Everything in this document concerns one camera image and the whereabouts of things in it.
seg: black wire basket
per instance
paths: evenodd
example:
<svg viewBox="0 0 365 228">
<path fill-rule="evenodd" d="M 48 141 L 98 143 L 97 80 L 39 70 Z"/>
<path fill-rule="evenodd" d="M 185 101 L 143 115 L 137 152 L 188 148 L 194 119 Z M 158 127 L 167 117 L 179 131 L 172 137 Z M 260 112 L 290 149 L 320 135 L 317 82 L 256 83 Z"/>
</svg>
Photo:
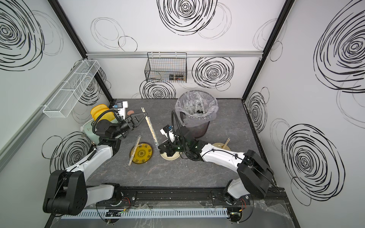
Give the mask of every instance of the black wire basket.
<svg viewBox="0 0 365 228">
<path fill-rule="evenodd" d="M 185 52 L 148 52 L 145 76 L 147 82 L 186 83 L 188 68 Z"/>
</svg>

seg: metal rail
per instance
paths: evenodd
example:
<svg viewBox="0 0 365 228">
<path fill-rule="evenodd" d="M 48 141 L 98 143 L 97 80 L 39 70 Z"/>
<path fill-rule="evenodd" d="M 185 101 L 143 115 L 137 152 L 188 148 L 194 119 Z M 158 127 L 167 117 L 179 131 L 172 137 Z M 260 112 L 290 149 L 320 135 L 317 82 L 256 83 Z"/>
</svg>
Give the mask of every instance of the metal rail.
<svg viewBox="0 0 365 228">
<path fill-rule="evenodd" d="M 161 58 L 185 57 L 188 58 L 201 57 L 262 57 L 262 51 L 154 51 L 154 56 Z M 113 51 L 113 52 L 88 52 L 86 56 L 90 59 L 109 59 L 109 58 L 147 58 L 147 51 Z"/>
</svg>

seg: red wire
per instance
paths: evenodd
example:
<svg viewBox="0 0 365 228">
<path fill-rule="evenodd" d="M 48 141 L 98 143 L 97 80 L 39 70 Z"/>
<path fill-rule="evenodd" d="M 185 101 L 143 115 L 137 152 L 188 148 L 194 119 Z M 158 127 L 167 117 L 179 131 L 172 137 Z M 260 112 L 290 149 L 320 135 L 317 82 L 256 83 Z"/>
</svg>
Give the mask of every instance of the red wire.
<svg viewBox="0 0 365 228">
<path fill-rule="evenodd" d="M 128 207 L 128 210 L 129 210 L 131 208 L 131 201 L 129 201 L 129 199 L 127 197 L 124 197 L 124 198 L 127 199 L 129 202 L 129 207 Z"/>
<path fill-rule="evenodd" d="M 246 209 L 246 208 L 247 208 L 247 207 L 246 207 L 246 202 L 245 202 L 243 199 L 242 199 L 242 201 L 245 203 L 245 209 Z M 243 207 L 243 205 L 242 205 L 242 207 Z"/>
<path fill-rule="evenodd" d="M 243 210 L 243 203 L 242 203 L 241 198 L 239 198 L 239 200 L 241 201 L 241 204 L 242 204 L 242 206 L 241 206 L 241 210 Z"/>
</svg>

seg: wire basket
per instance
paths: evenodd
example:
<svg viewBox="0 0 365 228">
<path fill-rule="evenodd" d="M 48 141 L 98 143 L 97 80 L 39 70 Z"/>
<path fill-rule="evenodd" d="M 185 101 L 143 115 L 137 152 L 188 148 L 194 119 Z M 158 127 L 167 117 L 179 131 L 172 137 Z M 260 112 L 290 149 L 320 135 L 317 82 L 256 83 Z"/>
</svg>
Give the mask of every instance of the wire basket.
<svg viewBox="0 0 365 228">
<path fill-rule="evenodd" d="M 148 60 L 145 67 L 147 82 L 163 80 L 167 82 L 186 83 L 188 72 L 186 65 L 187 53 L 148 52 L 147 57 Z"/>
<path fill-rule="evenodd" d="M 72 69 L 70 77 L 64 81 L 61 89 L 43 109 L 43 113 L 50 118 L 68 117 L 99 69 L 98 61 L 83 60 L 76 69 Z"/>
</svg>

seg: shelf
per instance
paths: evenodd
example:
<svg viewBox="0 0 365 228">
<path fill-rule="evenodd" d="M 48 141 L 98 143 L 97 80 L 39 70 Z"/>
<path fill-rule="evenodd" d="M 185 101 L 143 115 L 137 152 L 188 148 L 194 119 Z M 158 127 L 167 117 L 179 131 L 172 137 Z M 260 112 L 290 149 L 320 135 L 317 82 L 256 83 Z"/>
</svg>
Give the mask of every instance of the shelf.
<svg viewBox="0 0 365 228">
<path fill-rule="evenodd" d="M 73 69 L 61 89 L 43 109 L 50 118 L 66 118 L 100 69 L 97 60 L 85 59 Z"/>
</svg>

